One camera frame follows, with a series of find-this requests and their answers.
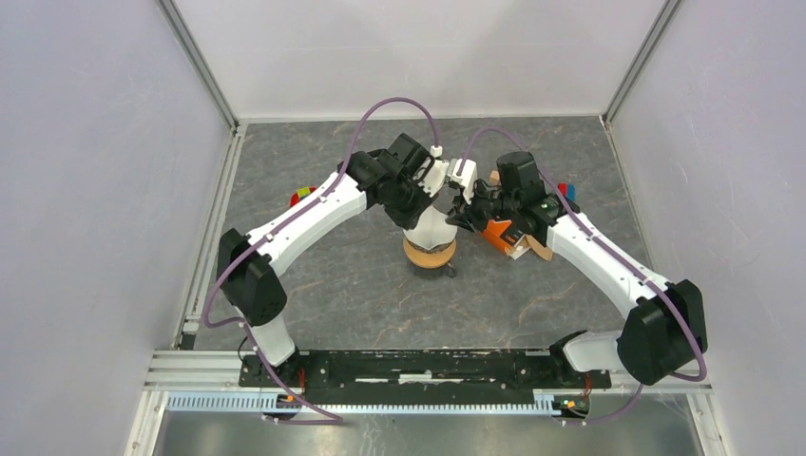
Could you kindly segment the white paper coffee filter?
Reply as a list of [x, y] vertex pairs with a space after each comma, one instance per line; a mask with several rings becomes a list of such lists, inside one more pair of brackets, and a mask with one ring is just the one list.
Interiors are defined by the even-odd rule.
[[416, 225], [404, 231], [405, 239], [416, 249], [437, 251], [455, 241], [457, 227], [447, 222], [448, 216], [433, 205], [419, 216]]

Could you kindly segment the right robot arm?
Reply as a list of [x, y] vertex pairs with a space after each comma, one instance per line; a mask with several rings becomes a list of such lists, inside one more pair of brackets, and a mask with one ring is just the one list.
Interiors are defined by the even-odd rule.
[[667, 376], [705, 379], [707, 333], [702, 294], [691, 281], [677, 283], [651, 271], [607, 238], [559, 189], [549, 190], [533, 156], [510, 152], [497, 162], [490, 184], [467, 159], [454, 160], [450, 187], [458, 191], [450, 222], [480, 231], [494, 219], [511, 221], [584, 274], [624, 318], [619, 331], [579, 332], [548, 363], [551, 380], [572, 388], [588, 371], [625, 371], [651, 386]]

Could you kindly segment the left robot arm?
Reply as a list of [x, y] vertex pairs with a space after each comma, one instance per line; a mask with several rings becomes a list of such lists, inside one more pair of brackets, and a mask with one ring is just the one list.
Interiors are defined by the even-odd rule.
[[216, 289], [236, 309], [274, 386], [287, 387], [298, 375], [281, 276], [322, 237], [375, 205], [398, 227], [414, 228], [435, 199], [437, 187], [427, 178], [442, 162], [440, 146], [401, 134], [386, 148], [351, 153], [312, 195], [277, 218], [246, 234], [231, 229], [221, 236]]

